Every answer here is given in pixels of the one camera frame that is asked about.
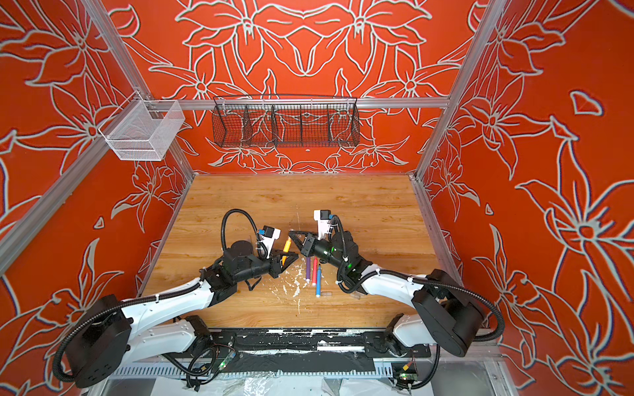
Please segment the orange pen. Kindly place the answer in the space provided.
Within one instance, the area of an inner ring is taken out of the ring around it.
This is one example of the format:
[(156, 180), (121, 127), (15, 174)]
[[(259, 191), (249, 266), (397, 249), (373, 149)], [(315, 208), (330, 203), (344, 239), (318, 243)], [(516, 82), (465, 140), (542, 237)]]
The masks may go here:
[(290, 251), (290, 248), (292, 246), (292, 239), (290, 237), (287, 238), (287, 241), (285, 242), (284, 248), (282, 250), (283, 254), (281, 257), (281, 264), (284, 267), (286, 264), (286, 260), (287, 260), (287, 254)]

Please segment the purple pen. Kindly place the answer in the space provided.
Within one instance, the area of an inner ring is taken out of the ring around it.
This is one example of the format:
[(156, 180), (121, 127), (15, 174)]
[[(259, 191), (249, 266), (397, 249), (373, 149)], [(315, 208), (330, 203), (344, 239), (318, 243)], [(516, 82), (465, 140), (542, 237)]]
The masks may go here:
[(308, 282), (312, 282), (312, 263), (311, 257), (305, 258), (305, 279)]

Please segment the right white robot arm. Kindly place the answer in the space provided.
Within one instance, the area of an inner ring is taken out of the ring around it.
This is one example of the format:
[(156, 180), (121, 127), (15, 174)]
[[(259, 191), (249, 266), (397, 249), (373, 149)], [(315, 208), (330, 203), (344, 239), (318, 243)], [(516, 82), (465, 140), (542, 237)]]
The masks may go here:
[(403, 347), (436, 344), (454, 356), (465, 356), (484, 321), (477, 298), (444, 271), (423, 277), (384, 269), (358, 252), (350, 232), (330, 237), (290, 232), (304, 256), (336, 267), (336, 282), (348, 294), (378, 295), (411, 307), (415, 315), (401, 315), (391, 325), (391, 336)]

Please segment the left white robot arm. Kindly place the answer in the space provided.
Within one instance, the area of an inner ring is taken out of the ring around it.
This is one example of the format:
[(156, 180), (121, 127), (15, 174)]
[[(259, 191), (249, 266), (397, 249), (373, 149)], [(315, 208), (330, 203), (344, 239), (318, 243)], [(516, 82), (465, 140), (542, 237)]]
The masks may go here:
[(241, 282), (255, 287), (265, 275), (277, 278), (297, 259), (297, 253), (278, 249), (261, 258), (248, 242), (239, 241), (186, 284), (131, 300), (100, 298), (59, 345), (54, 377), (88, 388), (123, 363), (186, 351), (206, 326), (188, 320), (169, 325), (168, 320), (218, 305), (234, 295)]

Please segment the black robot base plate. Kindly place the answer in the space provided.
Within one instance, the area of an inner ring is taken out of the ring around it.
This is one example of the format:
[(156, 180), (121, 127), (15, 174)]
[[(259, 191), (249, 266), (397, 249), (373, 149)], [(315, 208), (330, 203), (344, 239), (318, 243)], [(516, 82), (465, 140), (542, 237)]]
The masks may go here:
[(213, 362), (214, 368), (234, 353), (224, 369), (231, 371), (371, 371), (380, 361), (394, 371), (408, 363), (412, 370), (423, 367), (434, 350), (421, 345), (391, 351), (381, 328), (225, 328), (173, 356), (187, 366), (198, 353), (195, 367)]

